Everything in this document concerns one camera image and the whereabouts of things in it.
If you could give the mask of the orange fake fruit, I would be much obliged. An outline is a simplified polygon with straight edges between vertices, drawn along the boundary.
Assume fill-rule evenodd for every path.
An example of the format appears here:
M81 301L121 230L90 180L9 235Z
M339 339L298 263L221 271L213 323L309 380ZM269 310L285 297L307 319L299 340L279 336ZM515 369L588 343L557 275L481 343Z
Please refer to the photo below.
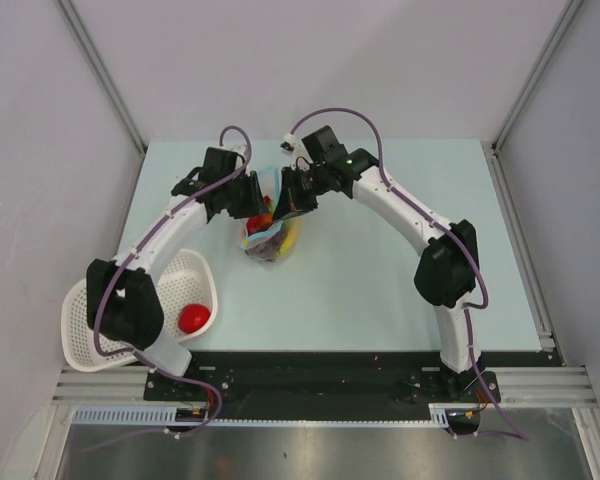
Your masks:
M269 212L262 215L252 216L247 219L246 230L248 236L267 231L273 224L273 202L268 195L265 195L263 200L268 207Z

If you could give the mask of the yellow fake banana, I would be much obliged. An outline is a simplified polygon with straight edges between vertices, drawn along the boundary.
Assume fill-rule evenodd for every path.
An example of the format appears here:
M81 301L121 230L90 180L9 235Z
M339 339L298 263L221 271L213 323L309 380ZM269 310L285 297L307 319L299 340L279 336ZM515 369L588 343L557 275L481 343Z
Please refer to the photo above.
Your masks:
M297 242L301 221L299 219L287 220L284 222L286 236L280 246L280 253L286 254Z

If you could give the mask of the clear zip top bag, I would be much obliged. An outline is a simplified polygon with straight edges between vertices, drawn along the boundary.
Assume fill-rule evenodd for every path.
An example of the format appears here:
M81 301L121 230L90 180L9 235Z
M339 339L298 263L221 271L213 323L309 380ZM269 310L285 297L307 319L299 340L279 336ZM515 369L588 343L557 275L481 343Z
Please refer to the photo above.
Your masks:
M274 211L279 199L280 191L281 191L281 173L278 167L268 166L257 172L260 188L263 196L268 195L272 202ZM246 230L246 221L247 219L243 219L240 222L240 229L238 234L237 246L239 250L252 262L258 264L262 268L273 269L276 265L280 265L284 262L294 251L294 247L287 252L280 260L275 262L261 262L257 261L253 258L250 258L246 255L245 251L249 248L252 248L265 240L269 239L279 231L285 231L284 222L287 220L278 220L274 221L271 227L267 231L263 231L251 236L247 235Z

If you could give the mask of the dark fake grape bunch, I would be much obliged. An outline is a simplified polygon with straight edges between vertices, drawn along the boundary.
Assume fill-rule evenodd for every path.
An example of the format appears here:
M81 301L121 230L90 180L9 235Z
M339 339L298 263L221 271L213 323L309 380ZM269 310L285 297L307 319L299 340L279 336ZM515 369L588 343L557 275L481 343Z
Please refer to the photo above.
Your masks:
M246 255L261 262L275 262L280 260L289 250L287 231L279 231L264 242L249 248Z

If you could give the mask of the red fake apple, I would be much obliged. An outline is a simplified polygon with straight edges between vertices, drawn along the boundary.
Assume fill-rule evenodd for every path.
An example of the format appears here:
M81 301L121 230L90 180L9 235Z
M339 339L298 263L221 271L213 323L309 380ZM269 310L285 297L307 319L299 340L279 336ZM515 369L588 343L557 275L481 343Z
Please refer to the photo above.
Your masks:
M211 311L203 304L188 304L183 307L178 317L178 328L193 334L200 331L209 321Z

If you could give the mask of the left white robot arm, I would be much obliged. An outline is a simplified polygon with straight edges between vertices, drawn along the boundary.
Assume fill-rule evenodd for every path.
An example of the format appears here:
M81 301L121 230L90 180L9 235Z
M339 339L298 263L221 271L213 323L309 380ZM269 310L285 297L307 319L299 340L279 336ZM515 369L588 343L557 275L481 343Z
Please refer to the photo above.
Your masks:
M130 352L166 372L166 387L177 398L194 397L201 376L189 368L192 355L165 326L157 284L184 244L225 211L234 218L263 213L257 174L248 170L250 145L209 147L203 164L171 189L163 213L144 236L109 261L87 268L88 326L103 357Z

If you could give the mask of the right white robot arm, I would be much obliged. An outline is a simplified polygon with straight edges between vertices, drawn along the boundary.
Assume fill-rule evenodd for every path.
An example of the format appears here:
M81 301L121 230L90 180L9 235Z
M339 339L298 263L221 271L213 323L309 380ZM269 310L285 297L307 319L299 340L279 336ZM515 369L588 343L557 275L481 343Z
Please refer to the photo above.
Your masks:
M281 192L273 219L288 220L315 210L329 192L370 208L405 238L419 257L414 284L434 308L440 335L441 388L453 401L477 389L480 351L464 310L470 293L484 283L478 275L477 234L468 221L451 222L393 183L377 156L348 151L325 126L281 144L293 160L281 171Z

